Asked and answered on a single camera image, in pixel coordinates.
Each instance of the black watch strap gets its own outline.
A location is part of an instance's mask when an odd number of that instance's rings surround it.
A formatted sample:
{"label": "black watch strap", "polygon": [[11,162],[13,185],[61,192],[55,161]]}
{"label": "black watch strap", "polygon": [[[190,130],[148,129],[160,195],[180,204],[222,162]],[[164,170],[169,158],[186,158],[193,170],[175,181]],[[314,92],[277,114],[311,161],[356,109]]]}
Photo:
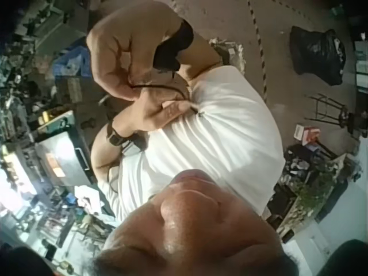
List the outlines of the black watch strap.
{"label": "black watch strap", "polygon": [[123,145],[126,141],[131,141],[134,134],[129,137],[121,137],[116,130],[113,128],[113,120],[109,121],[108,127],[107,127],[108,135],[107,138],[110,141],[111,145],[114,145],[116,147]]}

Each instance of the concrete floor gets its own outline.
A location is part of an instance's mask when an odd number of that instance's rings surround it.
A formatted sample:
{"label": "concrete floor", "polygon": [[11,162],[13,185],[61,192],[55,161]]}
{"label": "concrete floor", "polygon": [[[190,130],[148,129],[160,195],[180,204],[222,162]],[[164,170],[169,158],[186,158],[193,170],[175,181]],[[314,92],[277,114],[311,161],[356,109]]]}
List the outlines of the concrete floor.
{"label": "concrete floor", "polygon": [[[263,74],[255,27],[247,0],[161,0],[206,39],[219,37],[244,46],[246,78],[261,94]],[[351,151],[355,141],[346,129],[335,125],[305,121],[313,116],[314,101],[305,95],[323,93],[345,105],[355,106],[355,59],[352,42],[344,20],[336,20],[317,0],[250,0],[262,38],[266,62],[268,100],[279,126],[284,147],[291,145],[297,123],[321,128],[320,140],[337,154]],[[347,62],[343,84],[331,87],[311,74],[297,75],[289,52],[291,27],[325,32],[333,28],[346,48]]]}

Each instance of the plastic bag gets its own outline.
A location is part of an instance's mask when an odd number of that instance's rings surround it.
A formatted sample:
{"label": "plastic bag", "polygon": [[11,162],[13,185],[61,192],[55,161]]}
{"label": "plastic bag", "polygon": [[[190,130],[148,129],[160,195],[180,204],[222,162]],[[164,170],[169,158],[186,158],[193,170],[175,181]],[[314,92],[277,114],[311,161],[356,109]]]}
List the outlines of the plastic bag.
{"label": "plastic bag", "polygon": [[293,26],[290,52],[297,74],[312,73],[329,85],[340,85],[346,62],[345,47],[332,29],[308,32]]}

